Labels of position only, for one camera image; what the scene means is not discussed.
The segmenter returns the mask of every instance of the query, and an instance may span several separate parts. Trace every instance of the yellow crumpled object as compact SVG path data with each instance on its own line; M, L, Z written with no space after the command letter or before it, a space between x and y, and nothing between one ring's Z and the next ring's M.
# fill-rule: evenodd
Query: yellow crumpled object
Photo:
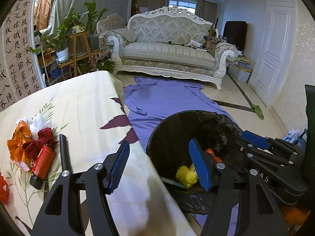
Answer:
M20 121L16 127L12 139L7 140L10 151L10 159L24 171L30 170L31 160L25 156L22 145L33 140L32 133L24 121Z
M186 166L182 166L177 170L176 179L187 188L190 188L197 182L198 176L196 172L189 170Z

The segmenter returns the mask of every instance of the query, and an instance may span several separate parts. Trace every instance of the white carved sofa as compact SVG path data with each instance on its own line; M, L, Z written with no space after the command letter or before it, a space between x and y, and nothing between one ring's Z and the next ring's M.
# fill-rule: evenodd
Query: white carved sofa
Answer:
M162 7L130 18L127 28L136 32L134 42L128 42L113 31L104 32L103 41L112 46L111 58L116 64L114 75L118 71L129 71L196 79L213 82L217 90L221 90L226 63L237 59L234 46L220 43L213 57L193 48L162 43L186 44L192 39L203 44L211 25L186 9Z

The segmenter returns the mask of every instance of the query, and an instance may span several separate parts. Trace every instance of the dark covered object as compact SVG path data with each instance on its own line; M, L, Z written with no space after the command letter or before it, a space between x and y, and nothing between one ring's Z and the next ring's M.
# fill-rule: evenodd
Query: dark covered object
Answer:
M189 141L196 138L202 148L211 148L217 156L224 152L228 136L242 130L228 116L199 110L179 112L163 120L152 132L146 152L158 174L175 180L179 167L190 167ZM206 193L197 182L188 190L167 185L183 212L208 214L215 194Z
M245 21L227 21L225 23L223 37L227 42L236 46L239 51L243 51L246 43L247 23Z

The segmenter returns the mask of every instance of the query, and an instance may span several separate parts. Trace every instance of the window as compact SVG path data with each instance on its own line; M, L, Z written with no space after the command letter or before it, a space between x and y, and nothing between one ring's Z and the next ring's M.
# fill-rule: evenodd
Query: window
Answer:
M170 0L169 7L173 7L174 5L177 5L177 7L180 9L187 9L189 12L195 14L196 11L195 3Z

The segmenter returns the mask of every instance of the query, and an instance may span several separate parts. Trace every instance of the tablecloth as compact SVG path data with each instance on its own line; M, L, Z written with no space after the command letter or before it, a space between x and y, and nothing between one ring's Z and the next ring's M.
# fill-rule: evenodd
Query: tablecloth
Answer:
M33 118L39 112L51 117L56 132L67 137L74 173L86 171L115 153L118 143L126 136L132 142L119 187L107 197L121 236L196 235L161 182L131 126L124 126L123 120L117 121L124 116L122 107L122 83L107 71L99 71L40 90L0 113L0 168L11 190L6 208L25 235L30 234L43 199L61 172L59 148L48 182L38 191L29 184L30 174L10 163L6 141L12 137L16 120L24 116ZM80 195L86 236L90 236L93 233L85 193Z

